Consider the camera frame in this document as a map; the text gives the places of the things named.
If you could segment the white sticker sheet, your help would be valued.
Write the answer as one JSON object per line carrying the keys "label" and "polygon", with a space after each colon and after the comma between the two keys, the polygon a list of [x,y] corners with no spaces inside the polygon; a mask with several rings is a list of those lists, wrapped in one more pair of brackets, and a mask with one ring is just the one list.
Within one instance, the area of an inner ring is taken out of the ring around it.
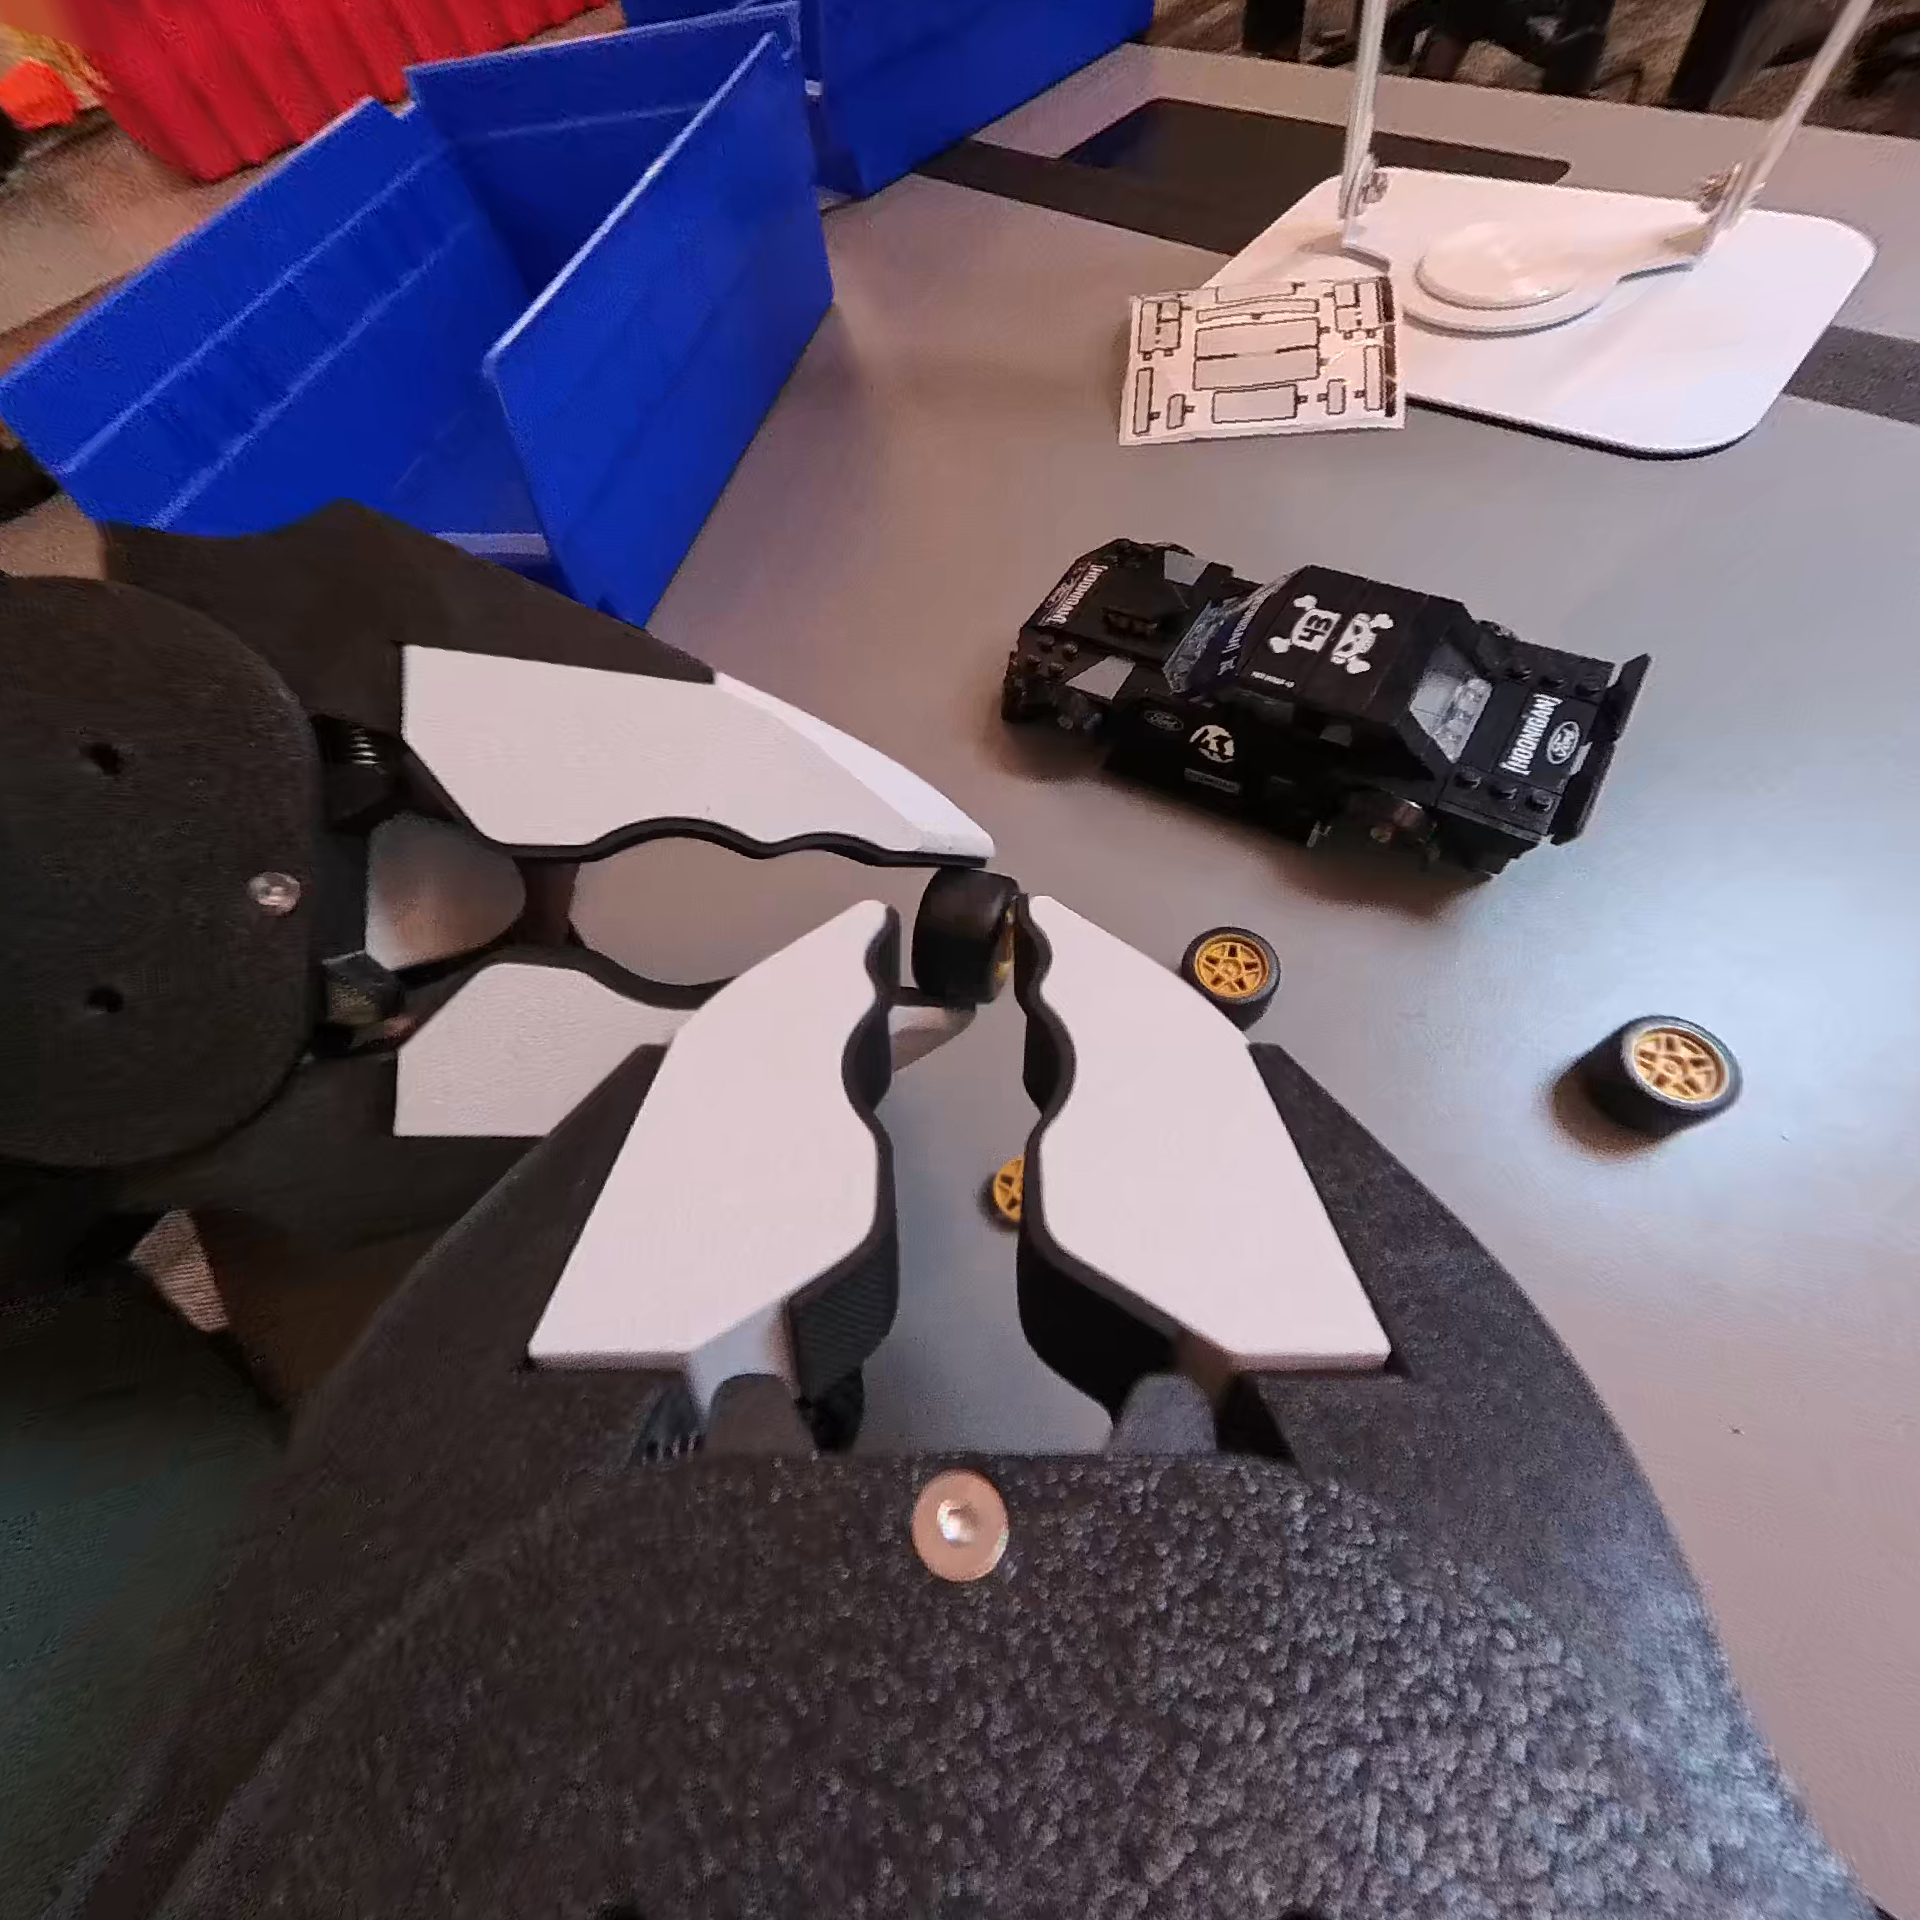
{"label": "white sticker sheet", "polygon": [[1124,331],[1124,447],[1395,429],[1405,419],[1389,276],[1141,295]]}

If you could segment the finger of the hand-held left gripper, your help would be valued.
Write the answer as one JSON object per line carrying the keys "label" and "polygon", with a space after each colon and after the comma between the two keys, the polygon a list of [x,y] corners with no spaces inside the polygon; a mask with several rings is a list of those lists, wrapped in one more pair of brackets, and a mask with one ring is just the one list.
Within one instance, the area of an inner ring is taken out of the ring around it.
{"label": "finger of the hand-held left gripper", "polygon": [[659,1050],[723,980],[618,963],[481,963],[427,994],[396,1051],[397,1139],[546,1135],[639,1050]]}
{"label": "finger of the hand-held left gripper", "polygon": [[410,644],[401,739],[500,847],[600,857],[649,835],[707,835],[908,866],[992,860],[983,825],[922,775],[728,674],[663,679]]}

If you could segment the blue storage bin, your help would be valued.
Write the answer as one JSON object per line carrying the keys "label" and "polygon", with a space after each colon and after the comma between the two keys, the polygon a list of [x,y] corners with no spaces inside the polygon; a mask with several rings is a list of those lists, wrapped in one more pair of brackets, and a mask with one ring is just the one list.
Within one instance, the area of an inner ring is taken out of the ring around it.
{"label": "blue storage bin", "polygon": [[356,500],[648,619],[832,301],[795,5],[413,67],[5,375],[95,521]]}
{"label": "blue storage bin", "polygon": [[593,57],[581,113],[668,149],[757,41],[775,78],[719,138],[735,167],[867,199],[1145,31],[1147,3],[625,5],[632,34]]}

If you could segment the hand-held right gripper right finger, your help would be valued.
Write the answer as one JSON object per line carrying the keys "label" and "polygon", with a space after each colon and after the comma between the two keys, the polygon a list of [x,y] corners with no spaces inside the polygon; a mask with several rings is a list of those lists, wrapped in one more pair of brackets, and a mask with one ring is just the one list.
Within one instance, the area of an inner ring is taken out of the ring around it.
{"label": "hand-held right gripper right finger", "polygon": [[1373,1375],[1388,1330],[1248,1030],[1053,895],[1016,915],[1021,1330],[1098,1406],[1180,1375]]}

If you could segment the black lego car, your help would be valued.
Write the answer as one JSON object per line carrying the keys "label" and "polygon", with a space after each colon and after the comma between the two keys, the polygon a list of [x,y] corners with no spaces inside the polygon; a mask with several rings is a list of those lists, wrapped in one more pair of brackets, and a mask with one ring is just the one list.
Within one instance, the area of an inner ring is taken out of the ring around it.
{"label": "black lego car", "polygon": [[1171,542],[1076,558],[1000,715],[1292,844],[1341,827],[1495,878],[1585,835],[1651,655],[1609,662],[1337,566],[1242,579]]}

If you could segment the white booklet stand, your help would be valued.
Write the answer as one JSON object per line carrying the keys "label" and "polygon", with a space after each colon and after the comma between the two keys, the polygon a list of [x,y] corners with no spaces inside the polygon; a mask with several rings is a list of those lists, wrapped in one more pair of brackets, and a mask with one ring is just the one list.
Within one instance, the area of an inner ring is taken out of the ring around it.
{"label": "white booklet stand", "polygon": [[1378,279],[1400,318],[1405,397],[1556,438],[1697,458],[1745,438],[1858,287],[1858,228],[1765,211],[1761,193],[1852,50],[1843,5],[1787,107],[1692,202],[1377,163],[1385,3],[1361,7],[1341,172],[1217,276]]}

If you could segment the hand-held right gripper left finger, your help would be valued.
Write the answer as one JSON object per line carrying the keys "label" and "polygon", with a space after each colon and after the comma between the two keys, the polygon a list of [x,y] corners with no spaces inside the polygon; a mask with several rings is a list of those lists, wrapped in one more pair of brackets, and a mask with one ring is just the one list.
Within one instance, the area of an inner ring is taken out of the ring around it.
{"label": "hand-held right gripper left finger", "polygon": [[880,1225],[875,1094],[898,915],[856,903],[757,963],[668,1044],[530,1334],[545,1371],[680,1374],[700,1410],[738,1375],[805,1396],[794,1303]]}

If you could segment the red storage bin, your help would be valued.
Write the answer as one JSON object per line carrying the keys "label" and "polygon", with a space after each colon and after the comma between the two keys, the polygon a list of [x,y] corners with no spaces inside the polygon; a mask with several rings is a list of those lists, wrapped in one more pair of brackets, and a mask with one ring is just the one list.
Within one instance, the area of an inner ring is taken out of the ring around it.
{"label": "red storage bin", "polygon": [[49,5],[111,119],[200,183],[296,149],[341,113],[396,106],[416,65],[488,55],[595,3],[72,3]]}

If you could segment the orange plastic item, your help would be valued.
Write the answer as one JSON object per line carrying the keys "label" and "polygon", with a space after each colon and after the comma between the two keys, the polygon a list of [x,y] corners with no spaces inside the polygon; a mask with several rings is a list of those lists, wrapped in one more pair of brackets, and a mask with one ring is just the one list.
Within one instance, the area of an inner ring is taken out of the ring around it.
{"label": "orange plastic item", "polygon": [[68,127],[95,106],[90,67],[73,46],[3,27],[3,114],[15,132]]}

